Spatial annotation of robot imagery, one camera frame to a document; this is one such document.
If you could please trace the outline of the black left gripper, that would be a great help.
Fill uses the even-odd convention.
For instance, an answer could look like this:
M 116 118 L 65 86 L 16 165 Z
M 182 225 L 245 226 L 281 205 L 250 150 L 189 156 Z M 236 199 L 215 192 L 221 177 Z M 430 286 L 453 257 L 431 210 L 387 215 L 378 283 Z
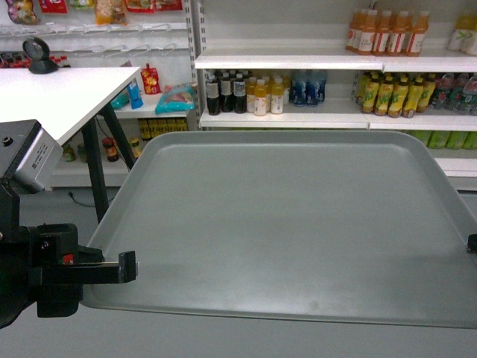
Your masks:
M 116 261 L 106 261 L 99 248 L 80 246 L 78 250 L 74 224 L 21 226 L 12 242 L 1 242 L 1 327 L 10 326 L 34 303 L 40 318 L 74 315 L 83 288 L 55 275 L 76 263 L 76 278 L 82 284 L 136 279 L 135 251 L 121 252 Z

